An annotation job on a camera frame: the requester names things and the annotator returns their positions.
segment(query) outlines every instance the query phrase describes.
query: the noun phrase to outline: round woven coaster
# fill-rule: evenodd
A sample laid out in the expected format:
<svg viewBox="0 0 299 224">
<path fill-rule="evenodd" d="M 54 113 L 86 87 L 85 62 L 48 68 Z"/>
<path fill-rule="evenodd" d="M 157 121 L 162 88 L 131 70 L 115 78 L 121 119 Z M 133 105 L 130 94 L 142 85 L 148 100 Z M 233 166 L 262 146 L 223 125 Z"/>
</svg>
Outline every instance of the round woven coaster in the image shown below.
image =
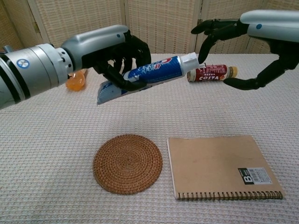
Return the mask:
<svg viewBox="0 0 299 224">
<path fill-rule="evenodd" d="M 162 170 L 159 148 L 136 135 L 116 136 L 104 143 L 93 160 L 93 175 L 105 190 L 135 194 L 150 187 Z"/>
</svg>

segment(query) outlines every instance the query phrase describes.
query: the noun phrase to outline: notebook label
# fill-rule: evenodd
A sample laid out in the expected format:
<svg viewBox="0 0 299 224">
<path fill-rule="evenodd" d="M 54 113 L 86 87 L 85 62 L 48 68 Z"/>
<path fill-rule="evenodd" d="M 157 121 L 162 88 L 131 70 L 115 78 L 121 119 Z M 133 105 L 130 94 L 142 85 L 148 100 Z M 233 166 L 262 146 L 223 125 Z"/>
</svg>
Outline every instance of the notebook label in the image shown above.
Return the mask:
<svg viewBox="0 0 299 224">
<path fill-rule="evenodd" d="M 245 184 L 272 184 L 263 167 L 238 169 Z"/>
</svg>

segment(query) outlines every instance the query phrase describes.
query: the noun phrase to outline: spiral binding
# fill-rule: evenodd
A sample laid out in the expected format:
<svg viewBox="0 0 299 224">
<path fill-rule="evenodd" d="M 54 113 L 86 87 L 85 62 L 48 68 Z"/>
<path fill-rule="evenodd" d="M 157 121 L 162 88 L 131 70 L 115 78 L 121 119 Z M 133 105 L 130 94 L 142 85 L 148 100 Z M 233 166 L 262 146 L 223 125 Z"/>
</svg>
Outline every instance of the spiral binding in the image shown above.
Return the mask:
<svg viewBox="0 0 299 224">
<path fill-rule="evenodd" d="M 283 199 L 281 191 L 247 191 L 247 192 L 179 192 L 179 200 L 250 200 Z"/>
</svg>

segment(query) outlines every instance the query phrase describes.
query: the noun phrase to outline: wicker panel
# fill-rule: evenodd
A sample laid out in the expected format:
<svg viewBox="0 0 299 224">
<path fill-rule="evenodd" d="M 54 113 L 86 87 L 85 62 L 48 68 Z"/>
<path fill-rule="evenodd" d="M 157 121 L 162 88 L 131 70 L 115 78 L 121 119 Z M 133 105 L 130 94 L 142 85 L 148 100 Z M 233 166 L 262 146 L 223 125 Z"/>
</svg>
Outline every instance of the wicker panel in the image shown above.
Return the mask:
<svg viewBox="0 0 299 224">
<path fill-rule="evenodd" d="M 240 16 L 250 10 L 259 9 L 262 0 L 204 0 L 202 7 L 202 20 L 208 19 L 239 19 Z M 196 51 L 198 52 L 206 35 L 199 35 Z M 210 53 L 233 54 L 244 53 L 249 37 L 243 35 L 226 41 L 218 41 Z"/>
<path fill-rule="evenodd" d="M 265 9 L 299 10 L 299 0 L 268 0 Z M 270 48 L 267 43 L 252 39 L 249 53 L 268 54 Z"/>
<path fill-rule="evenodd" d="M 0 51 L 5 45 L 10 45 L 13 49 L 23 48 L 13 24 L 4 10 L 4 5 L 0 1 Z"/>
<path fill-rule="evenodd" d="M 151 53 L 186 53 L 196 0 L 128 0 L 132 33 L 145 41 Z"/>
<path fill-rule="evenodd" d="M 75 34 L 121 24 L 119 0 L 36 0 L 36 4 L 55 47 Z"/>
<path fill-rule="evenodd" d="M 25 0 L 3 0 L 10 14 L 24 47 L 32 47 L 42 43 L 42 39 L 34 30 L 32 14 Z"/>
</svg>

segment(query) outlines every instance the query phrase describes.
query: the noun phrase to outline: red can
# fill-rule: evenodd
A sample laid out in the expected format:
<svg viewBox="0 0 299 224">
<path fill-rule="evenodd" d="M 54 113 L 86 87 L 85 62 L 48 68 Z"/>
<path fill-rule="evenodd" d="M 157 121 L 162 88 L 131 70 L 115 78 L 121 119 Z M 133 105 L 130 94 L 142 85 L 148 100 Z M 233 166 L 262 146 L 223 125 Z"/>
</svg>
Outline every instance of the red can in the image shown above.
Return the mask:
<svg viewBox="0 0 299 224">
<path fill-rule="evenodd" d="M 224 64 L 201 65 L 187 73 L 188 82 L 222 81 L 237 76 L 237 68 Z"/>
</svg>

